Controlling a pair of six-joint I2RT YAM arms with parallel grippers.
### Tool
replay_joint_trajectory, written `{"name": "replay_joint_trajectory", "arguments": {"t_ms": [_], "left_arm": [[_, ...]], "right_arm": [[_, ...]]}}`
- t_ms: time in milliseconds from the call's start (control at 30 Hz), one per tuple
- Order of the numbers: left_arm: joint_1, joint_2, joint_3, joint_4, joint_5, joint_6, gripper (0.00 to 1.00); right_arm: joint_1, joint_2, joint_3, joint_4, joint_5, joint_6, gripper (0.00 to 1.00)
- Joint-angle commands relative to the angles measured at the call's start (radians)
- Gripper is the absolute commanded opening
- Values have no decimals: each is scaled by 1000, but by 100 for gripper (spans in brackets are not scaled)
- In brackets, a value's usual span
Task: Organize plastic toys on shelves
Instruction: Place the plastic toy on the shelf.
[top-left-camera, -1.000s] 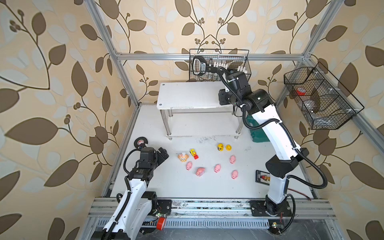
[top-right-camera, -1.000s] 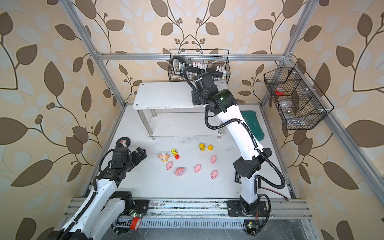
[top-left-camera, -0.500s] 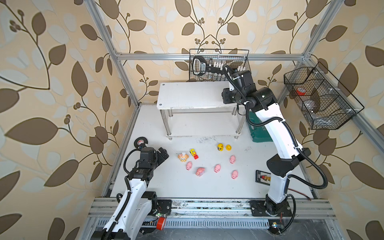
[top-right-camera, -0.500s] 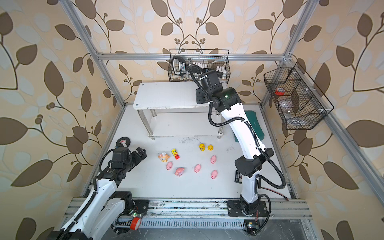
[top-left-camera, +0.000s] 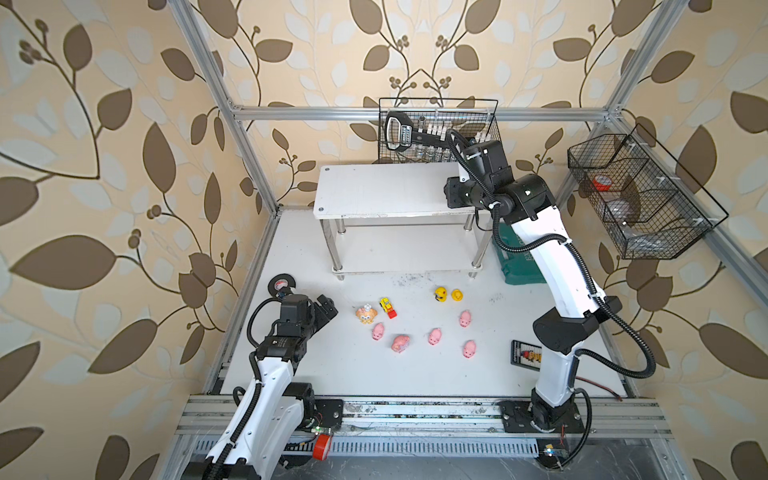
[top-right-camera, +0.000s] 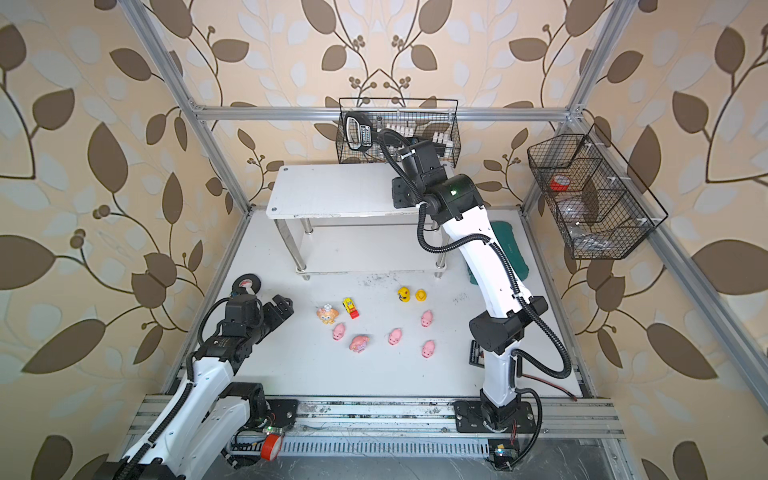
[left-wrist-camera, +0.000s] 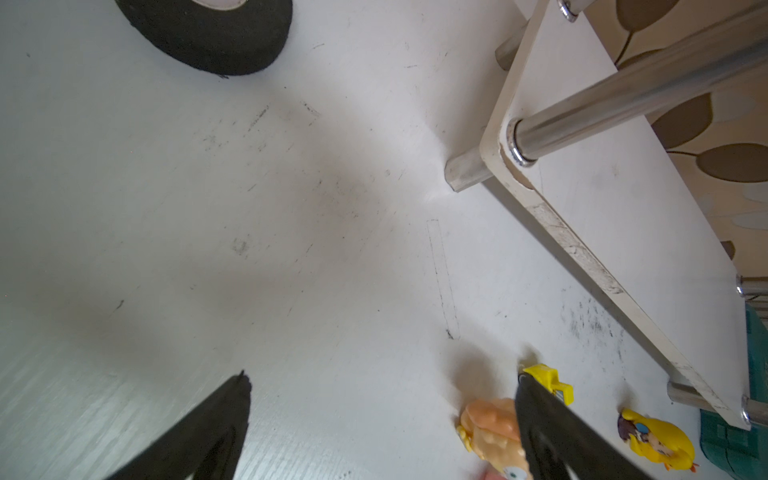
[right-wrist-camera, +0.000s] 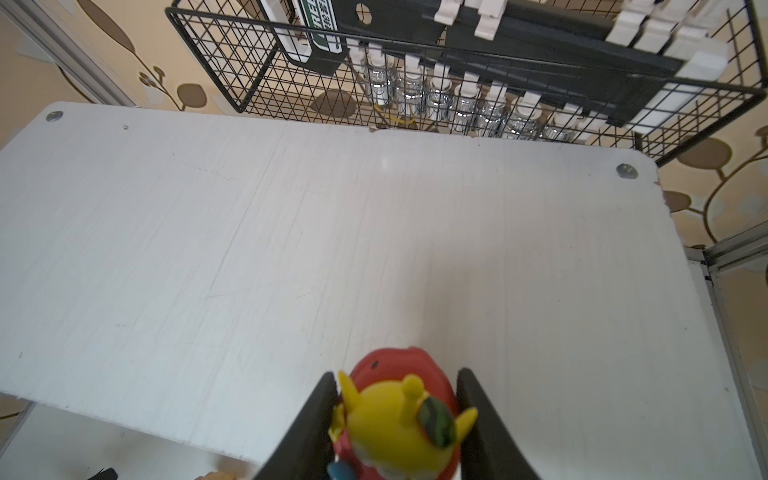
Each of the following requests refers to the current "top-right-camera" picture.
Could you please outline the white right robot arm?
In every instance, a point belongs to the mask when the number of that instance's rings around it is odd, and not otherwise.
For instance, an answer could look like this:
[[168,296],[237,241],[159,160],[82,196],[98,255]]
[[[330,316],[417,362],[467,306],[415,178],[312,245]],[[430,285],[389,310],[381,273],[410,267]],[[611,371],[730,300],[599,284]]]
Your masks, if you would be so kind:
[[535,323],[547,334],[552,330],[540,315],[548,309],[542,296],[524,287],[495,236],[485,202],[472,179],[448,176],[437,159],[433,144],[380,143],[387,163],[405,186],[405,199],[419,208],[417,240],[429,253],[458,249],[486,304],[486,310],[470,320],[470,332],[485,351],[485,377],[480,391],[480,415],[485,428],[507,431],[523,409],[523,391],[516,386],[516,359],[541,363],[518,348],[525,328]]

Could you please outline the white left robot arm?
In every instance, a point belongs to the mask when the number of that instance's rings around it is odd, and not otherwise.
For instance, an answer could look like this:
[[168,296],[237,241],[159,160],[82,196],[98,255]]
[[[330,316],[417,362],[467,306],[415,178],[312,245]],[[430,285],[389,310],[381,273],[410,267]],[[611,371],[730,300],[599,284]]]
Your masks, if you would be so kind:
[[159,417],[97,479],[199,479],[240,432],[262,435],[260,456],[274,459],[296,421],[294,399],[270,401],[260,383],[234,377],[254,346],[294,313],[291,299],[263,303],[241,291],[220,300],[224,317],[186,362],[186,376]]

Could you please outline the orange cat toy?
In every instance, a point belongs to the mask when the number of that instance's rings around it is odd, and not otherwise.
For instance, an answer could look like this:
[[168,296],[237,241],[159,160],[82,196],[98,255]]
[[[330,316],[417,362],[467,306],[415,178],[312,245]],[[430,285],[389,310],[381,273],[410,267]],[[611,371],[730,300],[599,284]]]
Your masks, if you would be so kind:
[[325,304],[316,311],[316,315],[323,324],[332,325],[336,322],[339,312],[331,304]]

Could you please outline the yellow bear toy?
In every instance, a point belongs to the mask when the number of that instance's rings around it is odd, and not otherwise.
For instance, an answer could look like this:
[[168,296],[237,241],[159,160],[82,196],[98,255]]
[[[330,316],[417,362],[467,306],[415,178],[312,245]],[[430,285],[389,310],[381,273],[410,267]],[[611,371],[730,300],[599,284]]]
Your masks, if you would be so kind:
[[401,302],[407,303],[410,301],[411,298],[411,292],[408,287],[401,287],[398,290],[398,298]]

